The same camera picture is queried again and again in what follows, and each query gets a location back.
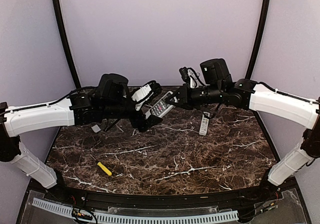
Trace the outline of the yellow handled screwdriver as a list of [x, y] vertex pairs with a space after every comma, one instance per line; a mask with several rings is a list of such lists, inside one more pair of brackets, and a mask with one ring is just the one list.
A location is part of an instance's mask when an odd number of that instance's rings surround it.
[[112, 176], [112, 172], [103, 163], [97, 160], [93, 155], [90, 156], [94, 159], [97, 166], [100, 167], [101, 170], [103, 170], [108, 176]]

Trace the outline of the white battery cover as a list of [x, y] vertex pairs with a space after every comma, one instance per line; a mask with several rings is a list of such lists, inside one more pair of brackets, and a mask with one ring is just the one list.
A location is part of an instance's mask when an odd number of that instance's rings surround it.
[[92, 130], [93, 130], [95, 133], [98, 133], [98, 132], [101, 131], [101, 128], [99, 127], [99, 125], [94, 125], [94, 126], [92, 126], [91, 128], [92, 128]]

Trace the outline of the left black frame post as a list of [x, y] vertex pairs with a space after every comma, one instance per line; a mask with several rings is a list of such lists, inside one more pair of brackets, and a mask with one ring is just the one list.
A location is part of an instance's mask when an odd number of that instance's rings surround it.
[[54, 14], [55, 14], [55, 19], [58, 27], [58, 32], [60, 36], [60, 40], [62, 43], [63, 51], [65, 54], [65, 58], [67, 61], [68, 69], [70, 71], [71, 77], [73, 84], [76, 88], [81, 88], [81, 82], [78, 76], [78, 73], [76, 71], [76, 66], [74, 64], [72, 52], [70, 49], [67, 33], [66, 33], [66, 28], [64, 26], [64, 19], [63, 19], [63, 14], [62, 14], [62, 8], [60, 4], [60, 0], [52, 0], [53, 4], [53, 9], [54, 9]]

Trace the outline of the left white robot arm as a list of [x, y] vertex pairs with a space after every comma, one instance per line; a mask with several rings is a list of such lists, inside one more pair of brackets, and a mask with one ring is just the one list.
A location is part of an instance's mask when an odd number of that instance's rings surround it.
[[128, 79], [119, 74], [102, 75], [98, 86], [75, 89], [51, 102], [21, 107], [0, 104], [0, 160], [15, 165], [38, 181], [60, 202], [67, 202], [70, 190], [58, 171], [48, 167], [32, 154], [20, 134], [62, 126], [100, 123], [106, 119], [128, 119], [133, 128], [145, 132], [162, 119], [143, 113], [142, 107], [162, 92], [152, 80], [140, 88], [129, 90]]

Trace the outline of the black frame post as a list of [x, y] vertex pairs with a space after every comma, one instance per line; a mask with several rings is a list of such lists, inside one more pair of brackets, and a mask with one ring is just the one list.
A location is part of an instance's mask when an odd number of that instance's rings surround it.
[[66, 33], [66, 28], [64, 26], [64, 19], [63, 19], [63, 14], [62, 14], [62, 8], [60, 4], [60, 0], [52, 0], [53, 4], [53, 9], [54, 9], [54, 14], [55, 14], [55, 19], [58, 27], [58, 32], [60, 36], [60, 40], [62, 43], [63, 51], [65, 54], [65, 58], [67, 61], [68, 69], [70, 71], [71, 77], [73, 84], [76, 88], [81, 88], [81, 82], [78, 76], [78, 73], [76, 71], [76, 66], [74, 64], [72, 52], [70, 49], [67, 33]]
[[254, 68], [256, 65], [257, 58], [258, 58], [258, 54], [259, 54], [259, 50], [260, 50], [260, 46], [261, 46], [261, 42], [262, 42], [262, 38], [263, 38], [263, 34], [264, 34], [263, 32], [265, 29], [265, 24], [266, 24], [266, 20], [267, 20], [267, 16], [268, 16], [269, 2], [270, 2], [270, 0], [262, 0], [257, 31], [256, 31], [255, 39], [254, 39], [255, 41], [253, 44], [253, 48], [252, 48], [251, 56], [249, 59], [247, 71], [245, 73], [245, 79], [251, 79], [253, 72], [254, 72]]

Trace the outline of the large white remote control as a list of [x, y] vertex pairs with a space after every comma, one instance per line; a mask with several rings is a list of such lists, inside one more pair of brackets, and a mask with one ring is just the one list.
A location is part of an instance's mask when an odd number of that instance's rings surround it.
[[164, 117], [170, 112], [174, 106], [166, 103], [166, 99], [173, 94], [172, 91], [168, 91], [160, 100], [157, 101], [148, 111], [149, 114], [157, 116], [159, 118]]

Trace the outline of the black front rail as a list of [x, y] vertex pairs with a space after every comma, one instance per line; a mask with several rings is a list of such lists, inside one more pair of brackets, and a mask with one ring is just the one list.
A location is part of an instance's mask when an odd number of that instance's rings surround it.
[[184, 209], [217, 206], [219, 208], [246, 208], [266, 200], [279, 200], [279, 190], [261, 197], [258, 186], [235, 191], [198, 195], [143, 196], [111, 194], [68, 188], [65, 193], [75, 197], [76, 204], [89, 209], [106, 210], [110, 207], [141, 209]]

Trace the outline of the right black frame post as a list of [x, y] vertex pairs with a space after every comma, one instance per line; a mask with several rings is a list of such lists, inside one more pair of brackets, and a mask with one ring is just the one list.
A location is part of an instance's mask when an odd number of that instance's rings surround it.
[[266, 24], [266, 20], [267, 20], [267, 16], [268, 16], [269, 2], [270, 2], [270, 0], [262, 0], [257, 31], [256, 31], [255, 39], [254, 39], [255, 41], [253, 44], [253, 48], [252, 48], [251, 56], [249, 59], [247, 71], [245, 73], [245, 79], [251, 79], [253, 72], [254, 72], [254, 68], [256, 65], [257, 58], [258, 58], [258, 54], [259, 54], [259, 50], [260, 50], [260, 46], [261, 46], [261, 42], [262, 42], [262, 38], [263, 38], [263, 34], [264, 34], [263, 32], [265, 29], [265, 24]]

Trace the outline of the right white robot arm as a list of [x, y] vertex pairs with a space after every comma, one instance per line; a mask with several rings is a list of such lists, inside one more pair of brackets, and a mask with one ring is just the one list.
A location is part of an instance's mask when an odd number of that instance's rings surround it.
[[281, 185], [309, 161], [320, 156], [320, 102], [271, 88], [250, 79], [232, 80], [226, 61], [210, 59], [200, 64], [205, 83], [194, 87], [188, 68], [180, 68], [183, 86], [165, 101], [185, 110], [200, 110], [209, 104], [224, 104], [243, 110], [270, 113], [306, 128], [303, 140], [267, 172], [267, 182], [256, 188], [255, 197], [266, 201]]

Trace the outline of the small white remote control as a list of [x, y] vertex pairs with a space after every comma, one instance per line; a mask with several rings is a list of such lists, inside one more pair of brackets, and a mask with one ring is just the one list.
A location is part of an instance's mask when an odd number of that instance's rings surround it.
[[200, 128], [199, 128], [199, 134], [202, 136], [206, 136], [208, 132], [208, 126], [209, 126], [209, 118], [210, 113], [209, 112], [204, 112], [202, 115], [202, 119], [200, 122]]

